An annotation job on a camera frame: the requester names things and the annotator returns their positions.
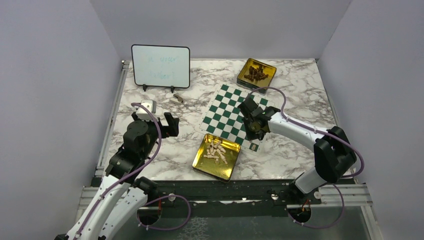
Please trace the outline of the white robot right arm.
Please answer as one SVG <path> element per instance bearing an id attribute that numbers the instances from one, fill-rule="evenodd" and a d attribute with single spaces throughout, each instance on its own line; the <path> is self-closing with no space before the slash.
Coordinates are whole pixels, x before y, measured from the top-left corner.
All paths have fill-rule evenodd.
<path id="1" fill-rule="evenodd" d="M 249 141 L 263 140 L 267 133 L 287 137 L 313 151 L 314 166 L 298 176 L 283 192 L 283 197 L 296 204 L 306 200 L 313 190 L 335 184 L 357 161 L 345 132 L 338 126 L 316 127 L 291 118 L 276 107 L 261 108 L 251 98 L 237 107 L 242 114 Z"/>

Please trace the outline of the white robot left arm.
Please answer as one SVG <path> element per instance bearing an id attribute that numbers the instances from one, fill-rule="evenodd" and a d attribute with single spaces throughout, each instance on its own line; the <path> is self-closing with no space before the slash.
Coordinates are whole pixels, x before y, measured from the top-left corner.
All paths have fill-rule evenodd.
<path id="1" fill-rule="evenodd" d="M 87 209 L 57 240 L 111 240 L 138 208 L 157 200 L 157 184 L 139 174 L 157 156 L 163 139 L 178 136 L 180 120 L 169 112 L 164 113 L 166 125 L 153 116 L 131 116 L 123 144 L 109 160 Z"/>

